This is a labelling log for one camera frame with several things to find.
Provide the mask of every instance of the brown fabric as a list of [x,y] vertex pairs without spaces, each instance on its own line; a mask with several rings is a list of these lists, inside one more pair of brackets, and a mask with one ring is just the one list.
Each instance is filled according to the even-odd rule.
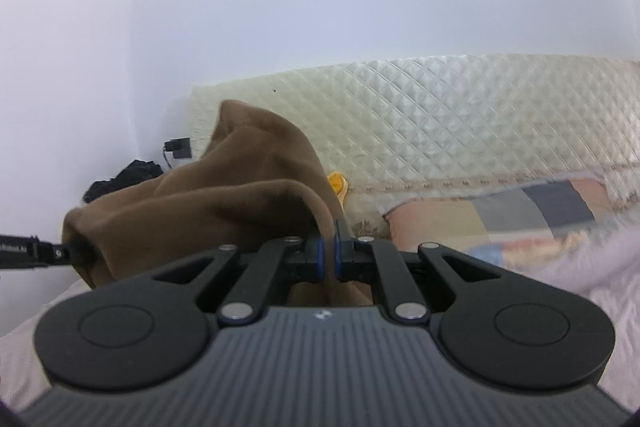
[[93,266],[77,268],[96,287],[224,243],[254,251],[268,239],[317,228],[329,247],[328,276],[324,285],[297,285],[292,302],[366,305],[356,286],[330,277],[339,217],[340,203],[304,134],[270,111],[225,100],[202,158],[75,208],[62,236],[100,251]]

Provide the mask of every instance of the cable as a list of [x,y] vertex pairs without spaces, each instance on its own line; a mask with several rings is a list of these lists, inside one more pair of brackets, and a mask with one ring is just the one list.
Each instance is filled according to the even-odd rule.
[[170,169],[173,169],[173,167],[171,166],[171,163],[169,163],[169,158],[166,157],[166,147],[162,147],[162,156],[164,156],[164,161],[166,161],[167,166]]

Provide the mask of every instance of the mattress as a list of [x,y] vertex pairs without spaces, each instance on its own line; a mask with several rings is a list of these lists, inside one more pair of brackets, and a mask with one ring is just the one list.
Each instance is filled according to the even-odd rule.
[[417,196],[479,194],[590,172],[611,199],[639,188],[640,66],[566,55],[446,55],[336,64],[195,87],[194,155],[226,98],[297,125],[350,183],[352,227]]

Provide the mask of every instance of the black fabric pile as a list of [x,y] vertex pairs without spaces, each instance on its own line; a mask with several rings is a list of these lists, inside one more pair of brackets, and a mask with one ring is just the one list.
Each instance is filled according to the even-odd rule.
[[137,185],[153,178],[158,178],[161,174],[162,168],[157,163],[133,160],[115,178],[111,178],[109,181],[92,183],[89,190],[84,193],[82,201],[84,201],[84,203],[91,203],[100,196],[115,192],[121,188]]

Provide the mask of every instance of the multicolored pillow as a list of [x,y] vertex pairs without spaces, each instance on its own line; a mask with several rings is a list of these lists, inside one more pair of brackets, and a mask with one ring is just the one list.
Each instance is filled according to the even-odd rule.
[[612,214],[597,179],[554,181],[474,198],[422,198],[386,214],[400,250],[434,241],[489,263],[535,266],[586,238],[584,230]]

